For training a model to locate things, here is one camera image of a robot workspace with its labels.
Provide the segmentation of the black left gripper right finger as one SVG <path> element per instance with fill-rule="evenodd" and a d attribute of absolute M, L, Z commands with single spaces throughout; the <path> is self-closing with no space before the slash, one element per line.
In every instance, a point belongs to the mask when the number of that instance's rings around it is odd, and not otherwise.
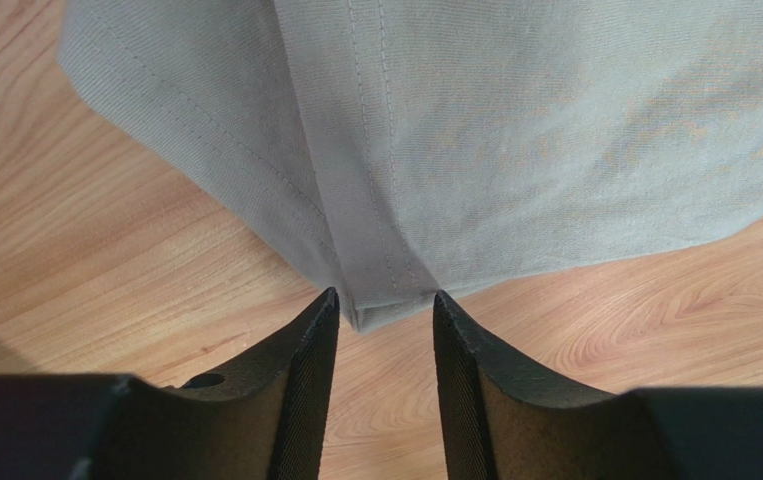
<path fill-rule="evenodd" d="M 449 478 L 644 476 L 648 422 L 632 401 L 523 354 L 444 291 L 432 329 Z"/>

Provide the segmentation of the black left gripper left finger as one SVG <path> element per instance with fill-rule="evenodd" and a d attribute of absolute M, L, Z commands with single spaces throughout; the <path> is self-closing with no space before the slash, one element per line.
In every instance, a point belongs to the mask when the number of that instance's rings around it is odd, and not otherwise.
<path fill-rule="evenodd" d="M 339 323 L 329 288 L 279 330 L 180 387 L 124 381 L 89 478 L 317 478 Z"/>

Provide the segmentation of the beige t-shirt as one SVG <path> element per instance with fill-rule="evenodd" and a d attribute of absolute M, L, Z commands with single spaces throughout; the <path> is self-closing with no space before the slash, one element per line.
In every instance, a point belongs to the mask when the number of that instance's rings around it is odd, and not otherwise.
<path fill-rule="evenodd" d="M 763 217 L 763 1 L 70 1 L 58 59 L 360 332 Z"/>

